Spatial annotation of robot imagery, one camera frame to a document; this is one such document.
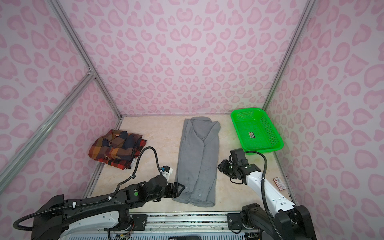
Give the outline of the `green plastic basket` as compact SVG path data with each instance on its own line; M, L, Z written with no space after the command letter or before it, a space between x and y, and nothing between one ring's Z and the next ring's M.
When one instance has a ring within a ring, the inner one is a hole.
M270 153L284 147L282 137L264 110L234 110L231 119L245 152Z

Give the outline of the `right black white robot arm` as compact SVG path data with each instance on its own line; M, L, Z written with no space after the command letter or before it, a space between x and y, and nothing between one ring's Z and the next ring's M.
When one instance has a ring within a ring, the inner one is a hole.
M228 227L234 234L243 230L258 231L258 239L264 235L273 240L315 240L317 238L312 217L303 205L296 205L284 197L266 178L268 160L260 169L249 163L243 149L232 150L229 158L218 165L218 170L237 185L246 185L262 200L262 204L249 204L238 214L228 214Z

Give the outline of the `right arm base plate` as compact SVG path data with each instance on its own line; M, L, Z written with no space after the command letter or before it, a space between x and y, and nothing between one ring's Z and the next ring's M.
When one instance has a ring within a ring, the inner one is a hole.
M240 212L227 214L227 223L229 230L255 230L267 229L270 227L270 221L266 214L257 214L255 212Z

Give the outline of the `grey long sleeve shirt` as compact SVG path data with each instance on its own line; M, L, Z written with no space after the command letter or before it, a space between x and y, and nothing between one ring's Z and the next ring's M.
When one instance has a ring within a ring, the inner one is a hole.
M221 125L207 117L185 119L176 180L184 185L174 201L209 208L215 205Z

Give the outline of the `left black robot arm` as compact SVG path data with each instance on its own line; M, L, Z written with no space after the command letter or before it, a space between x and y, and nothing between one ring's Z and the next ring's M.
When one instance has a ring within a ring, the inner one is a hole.
M119 216L117 223L105 228L108 233L130 231L134 225L129 213L131 209L163 198L176 198L184 189L184 185L169 183L166 177L158 175L148 182L130 185L110 196L78 200L64 200L63 196L56 196L40 209L41 215L34 217L31 238L57 240L70 228L70 224L110 212L118 212Z

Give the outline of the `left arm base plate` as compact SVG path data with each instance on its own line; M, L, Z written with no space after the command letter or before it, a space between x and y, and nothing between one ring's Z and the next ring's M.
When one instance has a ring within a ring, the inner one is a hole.
M110 228L104 228L105 232L144 231L148 215L130 215L119 217L116 224Z

